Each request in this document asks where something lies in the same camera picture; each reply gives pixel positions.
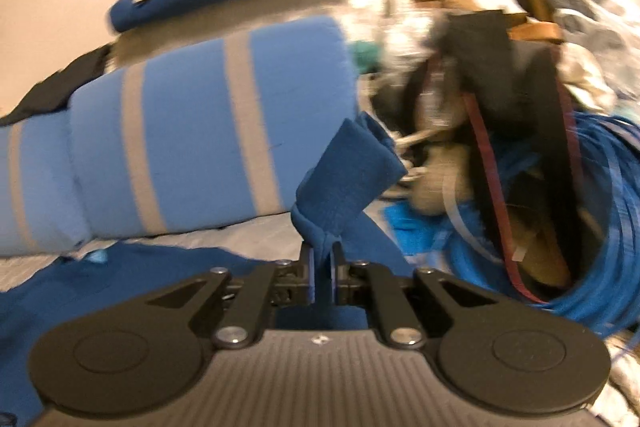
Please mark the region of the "grey quilted bed cover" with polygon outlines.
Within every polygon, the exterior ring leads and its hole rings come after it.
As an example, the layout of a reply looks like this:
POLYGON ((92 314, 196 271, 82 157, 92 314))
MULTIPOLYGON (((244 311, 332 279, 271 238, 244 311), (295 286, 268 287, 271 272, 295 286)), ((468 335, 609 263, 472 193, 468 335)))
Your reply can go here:
MULTIPOLYGON (((259 260, 297 259, 300 235, 292 225, 288 213, 256 218, 229 225, 222 229, 195 231, 153 237, 152 239, 126 239, 124 244, 178 247, 182 249, 219 247, 242 257, 259 260)), ((37 271, 44 269, 59 257, 78 260, 91 251, 116 244, 115 239, 96 239, 78 251, 59 255, 17 256, 1 259, 1 290, 25 283, 37 271)))

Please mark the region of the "left blue striped pillow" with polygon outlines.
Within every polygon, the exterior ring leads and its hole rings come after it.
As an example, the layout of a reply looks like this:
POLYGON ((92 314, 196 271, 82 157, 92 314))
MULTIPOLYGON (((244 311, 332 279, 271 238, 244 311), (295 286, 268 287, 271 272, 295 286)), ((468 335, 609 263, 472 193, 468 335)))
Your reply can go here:
POLYGON ((61 254, 92 234, 70 157, 66 112, 1 129, 1 254, 61 254))

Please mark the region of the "grey floral cushion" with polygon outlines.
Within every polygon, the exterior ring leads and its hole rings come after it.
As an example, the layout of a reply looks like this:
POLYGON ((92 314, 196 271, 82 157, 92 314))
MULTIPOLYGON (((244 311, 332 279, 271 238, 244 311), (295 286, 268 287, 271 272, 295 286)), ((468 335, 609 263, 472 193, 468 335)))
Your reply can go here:
POLYGON ((111 58, 122 67, 239 30, 348 11, 349 0, 230 0, 127 30, 113 42, 111 58))

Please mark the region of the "blue striped pillow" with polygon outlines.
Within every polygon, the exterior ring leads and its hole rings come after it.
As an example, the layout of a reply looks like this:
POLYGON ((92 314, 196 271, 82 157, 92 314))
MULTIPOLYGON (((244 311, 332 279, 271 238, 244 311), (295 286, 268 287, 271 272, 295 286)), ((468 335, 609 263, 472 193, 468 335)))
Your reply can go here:
POLYGON ((1 254, 61 254, 92 234, 70 157, 66 112, 1 129, 1 254))
POLYGON ((356 108, 355 67, 328 16, 117 69, 70 102, 90 228, 101 239, 153 236, 288 210, 356 108))

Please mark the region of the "right blue striped pillow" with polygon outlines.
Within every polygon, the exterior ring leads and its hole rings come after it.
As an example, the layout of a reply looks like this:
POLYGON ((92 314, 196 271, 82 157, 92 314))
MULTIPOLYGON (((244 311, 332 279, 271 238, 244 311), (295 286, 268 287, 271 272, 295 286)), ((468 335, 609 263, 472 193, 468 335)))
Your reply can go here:
POLYGON ((153 236, 288 210, 356 108, 355 67, 328 16, 117 69, 70 102, 90 228, 101 239, 153 236))

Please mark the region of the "black garment on pillows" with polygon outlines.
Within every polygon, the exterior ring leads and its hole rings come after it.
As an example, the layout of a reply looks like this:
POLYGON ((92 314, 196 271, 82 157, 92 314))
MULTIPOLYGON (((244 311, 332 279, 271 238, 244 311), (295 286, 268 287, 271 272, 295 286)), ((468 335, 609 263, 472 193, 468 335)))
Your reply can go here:
POLYGON ((12 112, 1 118, 1 126, 11 126, 32 116, 66 109, 70 97, 77 89, 104 74, 110 53, 109 44, 100 46, 34 84, 12 112))

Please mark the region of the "dark blue sweatshirt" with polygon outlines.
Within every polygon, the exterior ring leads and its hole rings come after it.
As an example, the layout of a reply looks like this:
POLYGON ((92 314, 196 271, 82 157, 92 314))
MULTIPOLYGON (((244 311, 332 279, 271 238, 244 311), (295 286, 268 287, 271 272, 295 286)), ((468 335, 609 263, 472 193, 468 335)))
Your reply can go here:
MULTIPOLYGON (((299 185, 292 222, 312 249, 314 305, 295 310, 288 326, 322 329, 366 324, 356 308, 330 308, 330 251, 341 243, 347 259, 387 265, 408 277, 410 265, 364 210, 406 170, 393 142, 368 114, 347 119, 299 185)), ((246 277, 260 263, 222 248, 184 249, 119 242, 81 259, 59 257, 1 295, 1 422, 26 426, 42 411, 27 360, 36 341, 66 321, 98 312, 214 268, 246 277)))

